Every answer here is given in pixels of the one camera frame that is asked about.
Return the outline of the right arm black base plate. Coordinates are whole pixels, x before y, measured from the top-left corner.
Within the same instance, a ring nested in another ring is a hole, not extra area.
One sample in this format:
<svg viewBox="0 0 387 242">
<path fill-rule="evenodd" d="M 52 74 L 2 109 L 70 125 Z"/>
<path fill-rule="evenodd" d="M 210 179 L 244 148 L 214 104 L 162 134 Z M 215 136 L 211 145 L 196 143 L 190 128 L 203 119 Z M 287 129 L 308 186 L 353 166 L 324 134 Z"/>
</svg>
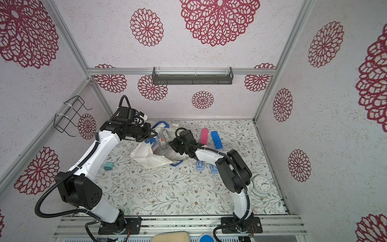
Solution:
<svg viewBox="0 0 387 242">
<path fill-rule="evenodd" d="M 262 223 L 254 215 L 251 215 L 239 224 L 222 229 L 223 234 L 261 234 L 262 232 Z"/>
</svg>

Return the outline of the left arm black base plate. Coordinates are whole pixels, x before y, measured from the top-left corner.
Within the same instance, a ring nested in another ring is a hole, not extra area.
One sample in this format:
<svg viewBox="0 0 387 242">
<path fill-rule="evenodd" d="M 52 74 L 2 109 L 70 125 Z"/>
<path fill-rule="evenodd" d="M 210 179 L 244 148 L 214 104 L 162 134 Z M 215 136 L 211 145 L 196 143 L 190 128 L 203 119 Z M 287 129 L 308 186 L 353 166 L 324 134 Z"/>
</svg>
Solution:
<svg viewBox="0 0 387 242">
<path fill-rule="evenodd" d="M 119 217 L 114 223 L 102 222 L 99 235 L 138 235 L 140 233 L 141 217 Z"/>
</svg>

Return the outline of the white canvas bag blue handles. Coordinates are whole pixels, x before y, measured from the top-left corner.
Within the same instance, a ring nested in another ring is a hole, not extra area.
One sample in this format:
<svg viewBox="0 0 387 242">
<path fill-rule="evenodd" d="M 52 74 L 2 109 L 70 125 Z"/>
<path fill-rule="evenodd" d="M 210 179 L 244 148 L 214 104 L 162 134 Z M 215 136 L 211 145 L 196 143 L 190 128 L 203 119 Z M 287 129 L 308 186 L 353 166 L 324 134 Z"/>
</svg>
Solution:
<svg viewBox="0 0 387 242">
<path fill-rule="evenodd" d="M 175 152 L 169 143 L 176 137 L 175 131 L 180 128 L 179 124 L 160 121 L 153 126 L 158 133 L 154 138 L 140 143 L 131 153 L 134 159 L 145 169 L 157 168 L 164 165 L 177 166 L 189 159 L 186 154 Z"/>
</svg>

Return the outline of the clear blue compass set case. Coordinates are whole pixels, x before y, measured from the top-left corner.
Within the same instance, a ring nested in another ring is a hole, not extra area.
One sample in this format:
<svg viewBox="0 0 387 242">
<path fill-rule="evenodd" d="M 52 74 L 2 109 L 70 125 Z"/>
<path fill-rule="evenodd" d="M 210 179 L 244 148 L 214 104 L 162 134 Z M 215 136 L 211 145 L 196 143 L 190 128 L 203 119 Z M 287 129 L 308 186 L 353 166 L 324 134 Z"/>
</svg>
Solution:
<svg viewBox="0 0 387 242">
<path fill-rule="evenodd" d="M 196 161 L 196 169 L 197 169 L 198 171 L 203 171 L 204 168 L 205 168 L 204 162 L 201 161 L 201 160 L 197 160 L 197 161 Z"/>
</svg>

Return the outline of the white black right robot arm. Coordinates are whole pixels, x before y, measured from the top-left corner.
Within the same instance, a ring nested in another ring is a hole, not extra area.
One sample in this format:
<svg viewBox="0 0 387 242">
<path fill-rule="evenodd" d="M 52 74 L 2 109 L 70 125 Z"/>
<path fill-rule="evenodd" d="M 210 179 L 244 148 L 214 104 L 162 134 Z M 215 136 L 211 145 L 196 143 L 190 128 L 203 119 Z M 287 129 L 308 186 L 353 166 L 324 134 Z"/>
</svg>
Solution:
<svg viewBox="0 0 387 242">
<path fill-rule="evenodd" d="M 237 151 L 222 153 L 201 143 L 191 144 L 179 138 L 169 142 L 169 146 L 179 154 L 187 154 L 190 158 L 216 166 L 225 187 L 232 194 L 235 220 L 245 222 L 253 217 L 248 194 L 252 173 Z"/>
</svg>

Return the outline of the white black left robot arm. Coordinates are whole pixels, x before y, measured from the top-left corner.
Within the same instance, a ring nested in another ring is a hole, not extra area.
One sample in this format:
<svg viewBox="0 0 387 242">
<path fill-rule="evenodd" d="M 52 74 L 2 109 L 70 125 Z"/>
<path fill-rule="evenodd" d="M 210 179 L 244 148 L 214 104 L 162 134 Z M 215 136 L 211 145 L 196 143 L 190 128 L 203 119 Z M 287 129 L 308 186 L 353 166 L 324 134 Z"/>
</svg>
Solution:
<svg viewBox="0 0 387 242">
<path fill-rule="evenodd" d="M 62 201 L 75 206 L 75 213 L 86 213 L 106 224 L 123 226 L 124 213 L 103 197 L 102 188 L 94 180 L 101 165 L 120 141 L 141 142 L 154 136 L 155 131 L 146 117 L 113 118 L 105 122 L 80 160 L 67 172 L 56 175 L 55 188 Z"/>
</svg>

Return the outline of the pink case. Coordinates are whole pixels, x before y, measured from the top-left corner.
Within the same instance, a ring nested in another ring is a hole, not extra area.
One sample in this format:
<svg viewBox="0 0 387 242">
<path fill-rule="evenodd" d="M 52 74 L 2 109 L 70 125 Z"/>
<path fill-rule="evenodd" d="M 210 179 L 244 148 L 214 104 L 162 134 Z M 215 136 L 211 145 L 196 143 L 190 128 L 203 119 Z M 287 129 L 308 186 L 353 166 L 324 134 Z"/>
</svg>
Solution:
<svg viewBox="0 0 387 242">
<path fill-rule="evenodd" d="M 203 128 L 201 130 L 201 136 L 200 136 L 200 143 L 204 145 L 208 145 L 208 139 L 209 139 L 209 130 L 207 128 Z"/>
</svg>

